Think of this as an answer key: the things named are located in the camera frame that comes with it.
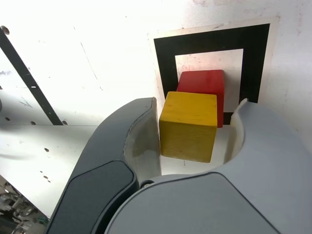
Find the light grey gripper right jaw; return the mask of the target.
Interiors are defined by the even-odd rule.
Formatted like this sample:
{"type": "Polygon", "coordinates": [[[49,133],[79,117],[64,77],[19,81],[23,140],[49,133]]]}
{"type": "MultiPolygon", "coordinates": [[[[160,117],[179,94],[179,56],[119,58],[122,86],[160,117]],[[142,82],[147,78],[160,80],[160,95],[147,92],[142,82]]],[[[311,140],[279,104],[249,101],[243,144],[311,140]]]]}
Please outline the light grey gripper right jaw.
{"type": "Polygon", "coordinates": [[[309,234],[312,156],[269,108],[233,114],[231,159],[205,173],[167,177],[132,195],[108,234],[309,234]]]}

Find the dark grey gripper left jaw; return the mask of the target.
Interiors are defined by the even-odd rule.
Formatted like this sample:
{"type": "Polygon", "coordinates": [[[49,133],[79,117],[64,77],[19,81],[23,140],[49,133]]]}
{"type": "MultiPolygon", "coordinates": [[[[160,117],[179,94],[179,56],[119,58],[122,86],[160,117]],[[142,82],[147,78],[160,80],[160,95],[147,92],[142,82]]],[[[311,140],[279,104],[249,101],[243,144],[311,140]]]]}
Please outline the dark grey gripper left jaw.
{"type": "Polygon", "coordinates": [[[108,116],[89,138],[47,233],[104,233],[140,184],[160,174],[156,99],[135,99],[108,116]]]}

